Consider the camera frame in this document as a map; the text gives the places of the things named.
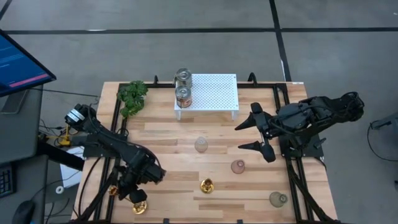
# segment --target stacked cans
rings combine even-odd
[[[174,75],[175,98],[180,108],[187,108],[192,104],[192,74],[186,68],[180,68]]]

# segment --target wooden tabletop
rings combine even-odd
[[[101,94],[97,117],[110,128],[118,82],[106,82]],[[287,83],[290,102],[307,98],[303,84]],[[238,149],[238,145],[261,141],[256,128],[235,131],[250,112],[250,104],[259,102],[264,111],[275,114],[274,95],[269,88],[238,89],[239,116],[231,120],[228,112],[186,112],[181,121],[174,114],[174,89],[150,88],[146,105],[133,118],[127,129],[129,140],[142,144],[154,152],[167,174],[158,185],[140,185],[148,194],[148,209],[141,215],[132,213],[132,204],[127,200],[115,200],[112,222],[115,223],[161,223],[169,218],[172,223],[288,223],[295,222],[285,159],[280,155],[277,139],[270,141],[276,153],[276,161],[267,163],[256,151]],[[194,148],[198,137],[208,141],[208,149],[199,153]],[[231,171],[231,163],[243,159],[246,170],[242,174]],[[81,187],[95,159],[85,162]],[[313,158],[303,158],[308,189],[319,206],[332,218],[335,207],[325,168]],[[82,210],[86,208],[100,184],[103,159],[96,165],[88,179],[83,194]],[[215,190],[204,194],[200,182],[211,178]],[[270,204],[272,192],[286,194],[289,201],[282,208]],[[298,193],[303,218],[306,218],[301,193]],[[105,218],[108,196],[104,198],[101,217]]]

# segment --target computer mouse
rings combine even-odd
[[[27,200],[22,202],[15,211],[12,224],[30,224],[34,210],[35,203],[33,201]]]

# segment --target artificial plant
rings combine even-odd
[[[144,96],[147,92],[148,88],[143,81],[133,81],[119,90],[118,99],[124,102],[124,108],[120,113],[124,118],[135,115],[143,109]]]

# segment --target gray floor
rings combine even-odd
[[[393,0],[276,4],[282,27],[398,27],[398,2]],[[266,0],[13,0],[0,21],[4,30],[272,26]],[[240,80],[250,72],[261,81],[284,80],[274,33],[12,37],[56,74],[58,80],[47,84],[48,89],[99,95],[105,81],[151,80],[153,75],[166,81],[180,67],[197,73],[237,73]],[[305,82],[309,96],[334,98],[358,91],[366,104],[358,122],[321,134],[327,138],[323,148],[339,219],[396,223],[398,163],[372,154],[366,130],[369,122],[398,111],[398,33],[283,33],[283,38],[292,79]],[[92,98],[45,93],[42,118],[49,126],[62,125],[64,114],[76,103],[91,102]],[[380,155],[398,159],[391,128],[372,132],[370,140]],[[60,178],[57,165],[50,166],[54,169],[49,182]],[[67,197],[73,201],[74,194],[76,188],[62,197],[50,189],[47,201],[56,201],[56,212]]]

